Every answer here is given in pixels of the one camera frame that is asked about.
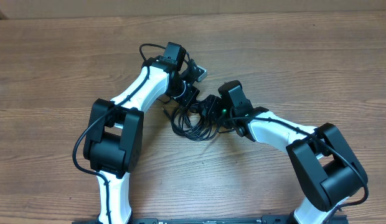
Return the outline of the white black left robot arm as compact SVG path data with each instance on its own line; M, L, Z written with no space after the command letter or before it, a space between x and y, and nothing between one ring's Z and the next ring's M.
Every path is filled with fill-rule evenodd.
M144 58L141 73L120 95L97 99L88 127L77 140L99 183L101 211L94 223L131 223L129 176L143 143L144 115L162 95L187 106L197 93L192 84L206 75L184 47L169 42L164 53Z

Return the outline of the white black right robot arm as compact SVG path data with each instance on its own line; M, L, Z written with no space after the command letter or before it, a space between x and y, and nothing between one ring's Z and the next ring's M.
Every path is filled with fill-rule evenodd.
M367 174L335 125L300 125L255 108L238 80L218 91L199 103L203 117L288 155L305 198L287 223L331 223L338 210L368 199Z

